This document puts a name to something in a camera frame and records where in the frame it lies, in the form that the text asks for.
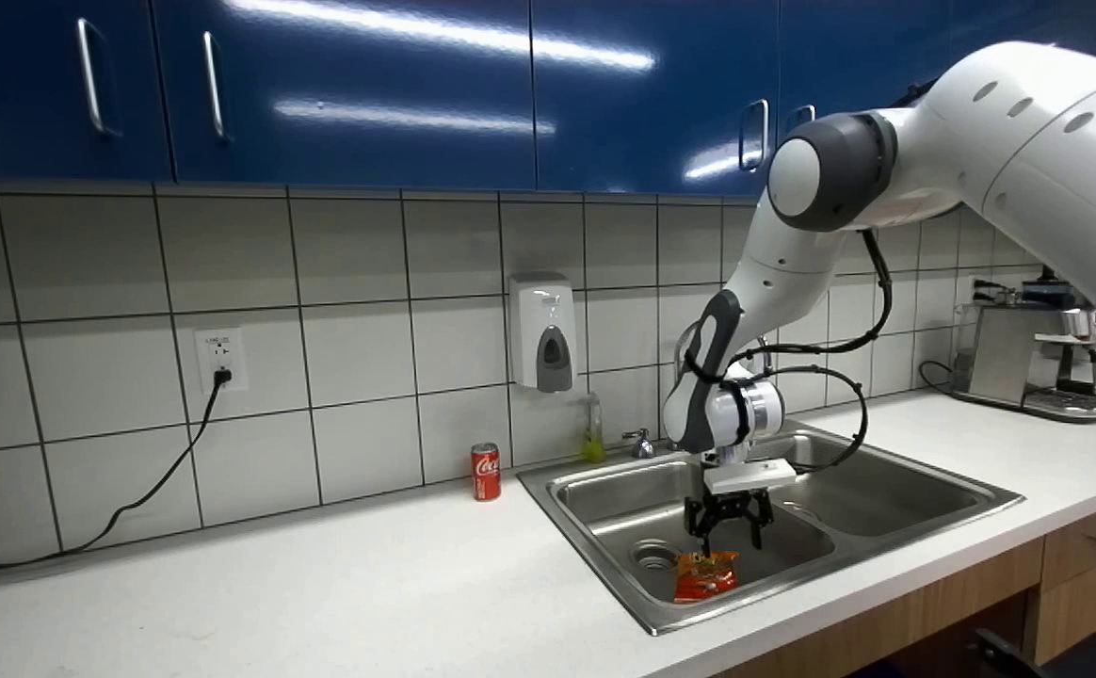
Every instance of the orange object in sink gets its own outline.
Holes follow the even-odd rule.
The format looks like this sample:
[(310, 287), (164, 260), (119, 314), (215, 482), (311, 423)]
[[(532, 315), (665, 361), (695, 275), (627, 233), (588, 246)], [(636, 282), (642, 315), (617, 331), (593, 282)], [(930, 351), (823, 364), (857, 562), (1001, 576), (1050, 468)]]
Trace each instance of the orange object in sink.
[(695, 604), (739, 589), (733, 562), (733, 550), (682, 552), (672, 562), (672, 604)]

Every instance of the white countertop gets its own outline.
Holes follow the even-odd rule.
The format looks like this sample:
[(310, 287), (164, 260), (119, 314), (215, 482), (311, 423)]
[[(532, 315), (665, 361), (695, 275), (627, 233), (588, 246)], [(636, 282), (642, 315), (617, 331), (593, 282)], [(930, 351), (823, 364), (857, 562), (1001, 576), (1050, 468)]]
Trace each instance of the white countertop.
[(1096, 512), (1096, 424), (905, 394), (871, 443), (1025, 501), (647, 635), (518, 482), (490, 503), (435, 487), (0, 574), (0, 678), (710, 674)]

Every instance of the coffee machine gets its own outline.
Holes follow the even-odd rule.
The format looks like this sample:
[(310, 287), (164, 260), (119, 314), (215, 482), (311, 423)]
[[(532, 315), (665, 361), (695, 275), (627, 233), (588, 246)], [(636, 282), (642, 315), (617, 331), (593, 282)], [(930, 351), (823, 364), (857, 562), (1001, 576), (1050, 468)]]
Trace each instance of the coffee machine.
[(1096, 310), (1070, 294), (976, 282), (951, 394), (1063, 423), (1096, 423)]

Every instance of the electrical outlet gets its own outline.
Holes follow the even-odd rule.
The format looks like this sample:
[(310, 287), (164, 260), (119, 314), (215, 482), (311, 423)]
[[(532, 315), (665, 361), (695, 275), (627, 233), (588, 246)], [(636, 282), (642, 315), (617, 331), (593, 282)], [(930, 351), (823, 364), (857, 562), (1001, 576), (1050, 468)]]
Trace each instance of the electrical outlet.
[(215, 389), (215, 370), (232, 374), (232, 380), (220, 391), (247, 391), (246, 337), (236, 327), (197, 331), (197, 344), (207, 391)]

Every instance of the stainless steel sink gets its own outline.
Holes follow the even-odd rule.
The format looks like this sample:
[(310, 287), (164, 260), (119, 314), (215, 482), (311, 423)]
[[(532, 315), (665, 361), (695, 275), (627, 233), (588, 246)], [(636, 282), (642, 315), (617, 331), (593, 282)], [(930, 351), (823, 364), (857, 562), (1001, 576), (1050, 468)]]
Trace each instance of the stainless steel sink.
[[(770, 443), (823, 461), (846, 439), (792, 430)], [(685, 497), (695, 482), (693, 454), (558, 468), (518, 482), (647, 633), (750, 605), (1015, 501), (996, 487), (866, 443), (831, 472), (774, 487), (774, 525), (763, 528), (762, 550), (750, 542), (747, 518), (720, 525), (710, 545), (739, 550), (739, 589), (672, 604), (672, 562), (700, 550), (685, 532)]]

